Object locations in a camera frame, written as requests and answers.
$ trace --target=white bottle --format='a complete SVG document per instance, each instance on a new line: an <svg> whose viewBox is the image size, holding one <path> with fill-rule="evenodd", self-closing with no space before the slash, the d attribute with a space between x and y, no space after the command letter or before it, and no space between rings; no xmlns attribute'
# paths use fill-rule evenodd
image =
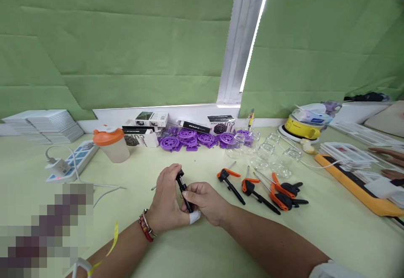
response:
<svg viewBox="0 0 404 278"><path fill-rule="evenodd" d="M129 158L123 130L113 126L106 126L94 130L93 141L108 156L113 163L121 163Z"/></svg>

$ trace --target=white sleeve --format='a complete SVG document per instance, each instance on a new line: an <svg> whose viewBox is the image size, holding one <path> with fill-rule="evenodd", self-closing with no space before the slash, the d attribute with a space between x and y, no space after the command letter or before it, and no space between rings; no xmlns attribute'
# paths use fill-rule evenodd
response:
<svg viewBox="0 0 404 278"><path fill-rule="evenodd" d="M363 275L349 270L333 260L317 265L309 278L365 278Z"/></svg>

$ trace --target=bracelet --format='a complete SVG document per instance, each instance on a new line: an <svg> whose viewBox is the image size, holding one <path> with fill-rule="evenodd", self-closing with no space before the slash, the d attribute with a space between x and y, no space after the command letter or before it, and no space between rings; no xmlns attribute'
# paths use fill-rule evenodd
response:
<svg viewBox="0 0 404 278"><path fill-rule="evenodd" d="M142 214L139 216L139 223L140 226L147 238L150 242L153 242L153 239L157 237L157 235L153 232L153 230L149 227L149 224L147 223L146 216L145 214L147 213L148 209L144 209Z"/></svg>

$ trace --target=red bracelet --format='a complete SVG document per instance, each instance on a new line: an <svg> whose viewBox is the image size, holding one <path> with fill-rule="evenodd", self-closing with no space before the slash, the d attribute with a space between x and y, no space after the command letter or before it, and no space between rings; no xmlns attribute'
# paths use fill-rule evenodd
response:
<svg viewBox="0 0 404 278"><path fill-rule="evenodd" d="M150 236L149 230L148 230L147 225L146 225L146 222L144 221L144 215L143 214L140 215L139 222L140 222L140 227L142 228L143 233L146 236L147 240L149 240L149 242L153 242L153 238Z"/></svg>

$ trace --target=white finger bandage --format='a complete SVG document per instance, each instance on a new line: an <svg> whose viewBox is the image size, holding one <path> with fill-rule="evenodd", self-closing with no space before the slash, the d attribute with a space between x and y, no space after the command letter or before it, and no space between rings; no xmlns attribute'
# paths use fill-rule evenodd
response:
<svg viewBox="0 0 404 278"><path fill-rule="evenodd" d="M192 213L189 214L189 225L194 223L195 221L198 221L198 219L201 217L201 211L195 210Z"/></svg>

